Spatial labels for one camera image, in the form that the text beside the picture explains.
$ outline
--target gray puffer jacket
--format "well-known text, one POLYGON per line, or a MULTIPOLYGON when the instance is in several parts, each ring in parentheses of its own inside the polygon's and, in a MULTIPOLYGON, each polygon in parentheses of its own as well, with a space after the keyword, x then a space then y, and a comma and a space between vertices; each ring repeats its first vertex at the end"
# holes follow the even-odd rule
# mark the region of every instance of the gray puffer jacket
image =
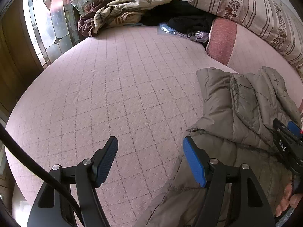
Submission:
MULTIPOLYGON (((268 67, 245 75, 206 68, 197 71, 197 77, 203 96, 203 117, 184 136, 190 135, 210 158, 225 165, 250 165, 274 211, 291 173, 278 162, 272 123, 278 118, 285 125, 292 120, 301 126, 299 111, 287 94, 284 79, 268 67)), ((183 155, 181 152, 171 178, 135 227, 192 224, 205 189, 195 182, 183 155)), ((218 226, 224 226, 228 193, 226 186, 218 226)))

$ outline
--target metal screw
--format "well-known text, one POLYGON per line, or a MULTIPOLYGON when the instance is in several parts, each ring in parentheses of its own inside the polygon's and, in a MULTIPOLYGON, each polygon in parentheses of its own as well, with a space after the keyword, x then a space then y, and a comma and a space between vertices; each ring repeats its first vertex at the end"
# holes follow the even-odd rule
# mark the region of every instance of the metal screw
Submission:
POLYGON ((91 163, 91 159, 85 159, 83 160, 83 164, 89 165, 91 163))
POLYGON ((53 169, 54 171, 56 171, 56 170, 58 170, 59 168, 60 168, 60 165, 54 165, 52 169, 53 169))
POLYGON ((210 159, 209 161, 212 165, 217 165, 219 161, 217 159, 210 159))
POLYGON ((248 165, 248 164, 242 164, 242 168, 243 168, 244 170, 248 170, 248 169, 249 169, 249 165, 248 165))

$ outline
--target floral blanket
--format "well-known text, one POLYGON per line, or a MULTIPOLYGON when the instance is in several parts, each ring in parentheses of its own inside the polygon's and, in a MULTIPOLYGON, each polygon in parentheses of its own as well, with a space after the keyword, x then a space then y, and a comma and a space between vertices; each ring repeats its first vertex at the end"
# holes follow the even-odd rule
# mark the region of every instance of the floral blanket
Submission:
POLYGON ((101 27, 114 27, 136 24, 146 10, 170 3, 172 0, 116 0, 99 9, 94 16, 92 35, 101 27))
POLYGON ((281 0, 188 0, 188 2, 254 32, 296 68, 303 79, 303 24, 281 0))

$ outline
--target black cable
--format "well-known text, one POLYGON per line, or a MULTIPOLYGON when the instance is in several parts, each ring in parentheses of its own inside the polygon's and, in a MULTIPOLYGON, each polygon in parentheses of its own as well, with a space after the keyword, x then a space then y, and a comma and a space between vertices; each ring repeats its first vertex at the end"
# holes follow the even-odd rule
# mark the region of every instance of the black cable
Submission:
POLYGON ((55 178, 49 175, 39 164, 37 164, 22 148, 14 141, 10 134, 5 130, 5 128, 0 125, 0 140, 4 143, 7 149, 31 172, 41 178, 44 182, 48 183, 54 190, 58 191, 67 201, 71 204, 77 217, 84 225, 81 209, 74 199, 74 197, 68 192, 61 183, 59 183, 55 178))

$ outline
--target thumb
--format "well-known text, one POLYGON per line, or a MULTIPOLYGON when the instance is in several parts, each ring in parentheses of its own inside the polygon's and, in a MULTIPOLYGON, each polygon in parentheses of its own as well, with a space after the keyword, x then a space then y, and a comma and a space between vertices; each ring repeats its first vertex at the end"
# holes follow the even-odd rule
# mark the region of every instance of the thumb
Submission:
POLYGON ((289 200, 289 205, 295 209, 298 206, 299 202, 301 201, 302 196, 303 196, 303 194, 293 195, 289 200))

